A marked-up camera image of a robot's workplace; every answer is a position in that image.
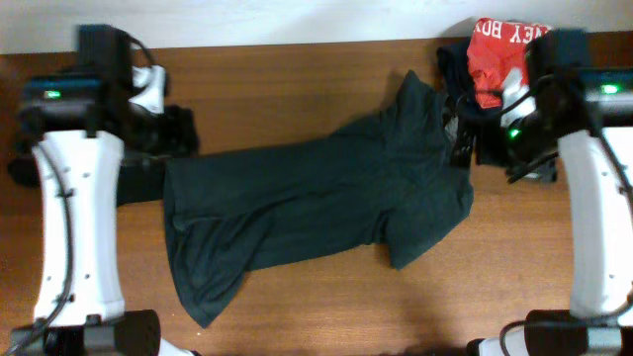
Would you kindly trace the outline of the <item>dark green t-shirt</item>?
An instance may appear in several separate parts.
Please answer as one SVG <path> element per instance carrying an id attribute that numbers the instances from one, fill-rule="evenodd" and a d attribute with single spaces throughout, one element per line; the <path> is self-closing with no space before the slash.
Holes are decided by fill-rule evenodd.
<path id="1" fill-rule="evenodd" d="M 209 326 L 251 271 L 371 244 L 399 270 L 441 241 L 474 202 L 445 101 L 409 72 L 387 108 L 328 136 L 170 161 L 165 242 L 187 314 Z"/>

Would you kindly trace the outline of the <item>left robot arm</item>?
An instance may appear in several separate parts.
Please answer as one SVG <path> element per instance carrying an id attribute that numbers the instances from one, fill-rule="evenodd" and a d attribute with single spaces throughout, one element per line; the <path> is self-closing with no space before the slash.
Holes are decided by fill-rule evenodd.
<path id="1" fill-rule="evenodd" d="M 133 63 L 141 42 L 110 25 L 77 29 L 75 63 L 24 87 L 19 122 L 39 172 L 44 268 L 12 355 L 177 355 L 152 310 L 128 311 L 117 264 L 123 164 L 162 171 L 199 148 L 193 115 L 168 106 L 165 69 Z"/>

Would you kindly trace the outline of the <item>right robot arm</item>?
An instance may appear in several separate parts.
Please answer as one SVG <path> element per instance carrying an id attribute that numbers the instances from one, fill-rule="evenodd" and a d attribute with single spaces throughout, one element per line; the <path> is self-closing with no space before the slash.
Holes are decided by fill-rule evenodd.
<path id="1" fill-rule="evenodd" d="M 469 355 L 628 355 L 632 351 L 632 72 L 598 68 L 580 29 L 528 42 L 492 119 L 516 182 L 560 159 L 573 225 L 574 282 L 565 310 L 534 310 Z"/>

